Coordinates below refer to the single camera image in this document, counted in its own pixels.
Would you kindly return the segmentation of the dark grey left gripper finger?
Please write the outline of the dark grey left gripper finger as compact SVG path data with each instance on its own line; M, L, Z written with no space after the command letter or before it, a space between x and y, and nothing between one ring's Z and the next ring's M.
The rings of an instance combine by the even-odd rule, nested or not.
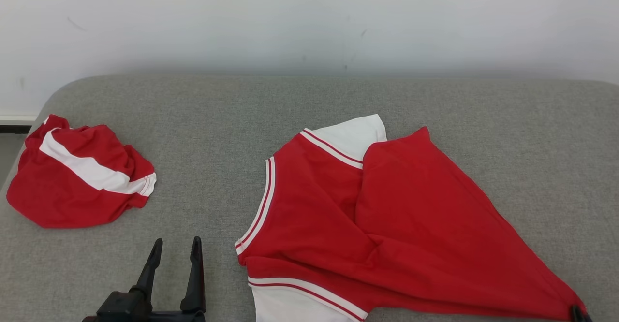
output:
M131 292L137 291L141 293L145 301L150 301L152 298L153 280L155 277L155 271L161 263L162 249L163 239L158 238L152 247L148 259L146 260L141 275L139 276L136 284L130 289Z
M190 262L192 266L186 295L181 300L180 309L183 313L204 313L206 311L206 293L204 289L203 245L199 236L193 238Z

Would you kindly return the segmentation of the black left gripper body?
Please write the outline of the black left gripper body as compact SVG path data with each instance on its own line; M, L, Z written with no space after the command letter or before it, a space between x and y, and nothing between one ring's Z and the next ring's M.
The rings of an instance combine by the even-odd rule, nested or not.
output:
M93 316L84 322L205 322L203 296L186 296L179 311L153 311L150 298L140 290L114 291Z

